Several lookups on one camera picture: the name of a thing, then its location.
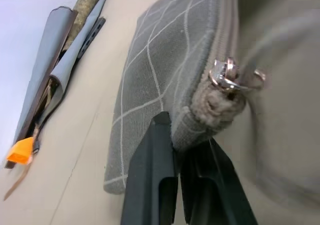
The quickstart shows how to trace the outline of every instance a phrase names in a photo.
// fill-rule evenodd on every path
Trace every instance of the zipper pull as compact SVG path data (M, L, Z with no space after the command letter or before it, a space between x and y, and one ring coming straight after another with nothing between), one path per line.
M261 90L264 87L266 75L255 70L254 75L258 78L258 85L244 86L236 82L239 77L239 68L232 57L226 61L214 61L214 67L209 71L208 79L223 93L245 92Z

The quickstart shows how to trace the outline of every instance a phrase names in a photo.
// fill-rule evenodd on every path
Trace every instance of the orange tag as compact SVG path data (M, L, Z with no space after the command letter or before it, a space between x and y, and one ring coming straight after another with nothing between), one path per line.
M28 137L18 141L11 148L6 159L14 163L27 164L32 154L33 142L34 142L33 137Z

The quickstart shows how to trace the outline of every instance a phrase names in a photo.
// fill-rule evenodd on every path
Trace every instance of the white wall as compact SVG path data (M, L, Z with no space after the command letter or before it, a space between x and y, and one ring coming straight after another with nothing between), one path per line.
M13 143L47 17L76 1L0 0L0 161Z

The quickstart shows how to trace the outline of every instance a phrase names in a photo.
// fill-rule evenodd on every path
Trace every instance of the gray fabric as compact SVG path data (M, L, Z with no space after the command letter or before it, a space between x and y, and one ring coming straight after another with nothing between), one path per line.
M93 28L100 12L105 4L106 0L99 0L94 6L93 10L87 17L85 24L79 34L76 36L68 50L65 52L61 60L58 62L56 67L51 72L50 76L53 77L58 82L58 87L45 111L42 113L38 125L43 125L43 122L48 118L48 116L54 111L54 109L59 105L63 99L63 95L66 91L66 87L69 82L70 74L73 66L75 65L78 53L84 44L84 41Z
M218 4L159 0L139 18L114 109L106 192L124 192L130 159L159 112L170 113L176 150L211 134L189 106L214 39Z
M28 112L35 99L40 83L48 70L59 42L61 41L72 11L68 7L59 7L51 11L43 31L39 50L36 55L35 63L32 69L30 82L28 84L22 111L14 135L14 141L18 139L22 126L27 118Z

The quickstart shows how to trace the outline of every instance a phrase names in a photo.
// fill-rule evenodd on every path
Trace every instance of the gray fabric pouch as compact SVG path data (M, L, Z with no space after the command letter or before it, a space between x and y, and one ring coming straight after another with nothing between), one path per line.
M215 59L234 57L238 0L159 0L138 19L116 98L104 190L125 191L130 159L151 119L168 111L183 152L229 125L245 100L208 80Z

